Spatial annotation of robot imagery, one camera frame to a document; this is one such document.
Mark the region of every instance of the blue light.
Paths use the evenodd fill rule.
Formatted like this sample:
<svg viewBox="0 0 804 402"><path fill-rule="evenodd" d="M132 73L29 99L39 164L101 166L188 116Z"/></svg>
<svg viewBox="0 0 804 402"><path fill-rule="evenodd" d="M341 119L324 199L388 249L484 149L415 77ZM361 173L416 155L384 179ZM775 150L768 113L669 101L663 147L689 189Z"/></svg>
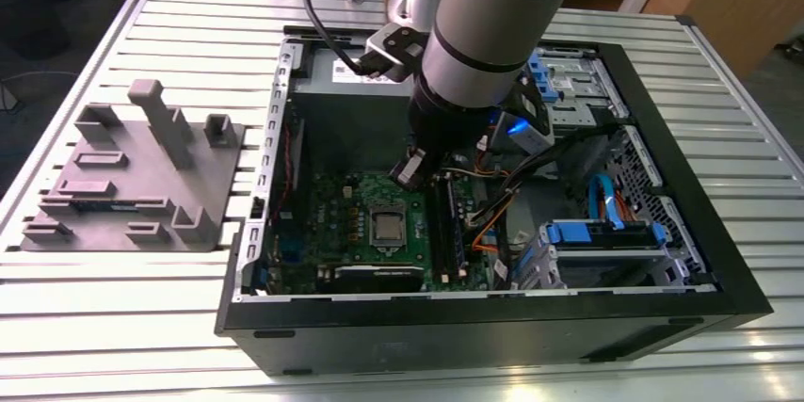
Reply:
<svg viewBox="0 0 804 402"><path fill-rule="evenodd" d="M513 127L508 130L508 135L512 136L513 134L519 134L525 129L528 129L528 126L529 124L525 120L517 121Z"/></svg>

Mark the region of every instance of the motherboard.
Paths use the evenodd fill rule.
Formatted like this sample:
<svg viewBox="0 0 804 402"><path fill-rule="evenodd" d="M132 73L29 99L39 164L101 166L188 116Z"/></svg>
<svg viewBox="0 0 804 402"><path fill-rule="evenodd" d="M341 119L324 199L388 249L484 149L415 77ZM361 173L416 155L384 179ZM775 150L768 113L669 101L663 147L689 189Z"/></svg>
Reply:
<svg viewBox="0 0 804 402"><path fill-rule="evenodd" d="M468 178L453 178L447 202L455 208L453 220L461 221L476 201ZM427 192L401 190L385 173L316 173L304 228L297 233L280 232L273 240L277 250L272 255L281 261L276 275L281 287L273 288L276 292L340 292L333 287L340 281L360 286L361 277L372 284L400 284L400 292L411 284L417 286L416 292L487 290L487 257L469 259L460 237L460 250L449 246L433 249L431 230L437 226L427 215L432 202ZM444 254L455 258L455 272L440 270L449 261Z"/></svg>

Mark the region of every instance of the green motherboard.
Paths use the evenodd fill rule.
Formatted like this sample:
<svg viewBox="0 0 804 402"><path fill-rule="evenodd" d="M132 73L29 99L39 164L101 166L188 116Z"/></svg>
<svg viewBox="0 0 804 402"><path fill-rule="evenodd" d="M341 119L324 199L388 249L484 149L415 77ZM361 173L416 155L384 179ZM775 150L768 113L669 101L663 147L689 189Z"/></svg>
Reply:
<svg viewBox="0 0 804 402"><path fill-rule="evenodd" d="M475 199L467 178L455 181L453 192L459 209L471 212ZM396 219L403 229L399 236L392 237L404 242L401 246L379 246L376 241L372 242L372 228L381 227L377 220L388 212L385 219L391 222ZM385 173L315 174L305 218L304 231L280 234L277 240L283 250L283 293L315 294L320 268L339 265L420 267L424 269L424 291L488 288L485 257L467 264L467 275L461 279L444 281L433 275L424 194L401 190Z"/></svg>

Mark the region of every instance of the floor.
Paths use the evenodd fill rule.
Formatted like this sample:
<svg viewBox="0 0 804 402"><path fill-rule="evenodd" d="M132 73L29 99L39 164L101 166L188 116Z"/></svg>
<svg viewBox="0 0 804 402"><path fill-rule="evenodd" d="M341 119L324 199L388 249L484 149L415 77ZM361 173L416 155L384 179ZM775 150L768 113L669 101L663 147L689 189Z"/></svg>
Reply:
<svg viewBox="0 0 804 402"><path fill-rule="evenodd" d="M45 61L29 62L0 45L0 79L23 72L80 72L123 0L71 0L56 6L72 47ZM745 81L781 134L804 156L804 66L773 52ZM0 113L0 196L5 193L31 149L73 83L67 74L40 74L9 81L13 95L24 103L15 115Z"/></svg>

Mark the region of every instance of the aluminum table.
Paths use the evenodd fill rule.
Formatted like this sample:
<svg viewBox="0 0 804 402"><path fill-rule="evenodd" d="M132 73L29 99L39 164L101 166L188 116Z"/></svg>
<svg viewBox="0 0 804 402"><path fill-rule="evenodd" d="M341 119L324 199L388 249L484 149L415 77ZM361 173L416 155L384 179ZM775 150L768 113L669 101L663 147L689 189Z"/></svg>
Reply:
<svg viewBox="0 0 804 402"><path fill-rule="evenodd" d="M315 0L329 26L377 28L383 2ZM227 219L244 217L272 71L301 0L127 0L0 202L0 396L219 400L788 400L804 394L804 166L695 26L561 10L545 39L621 44L775 314L635 361L268 378L212 334L237 223L211 253L27 252L23 220L79 140L80 106L156 78L188 121L248 126Z"/></svg>

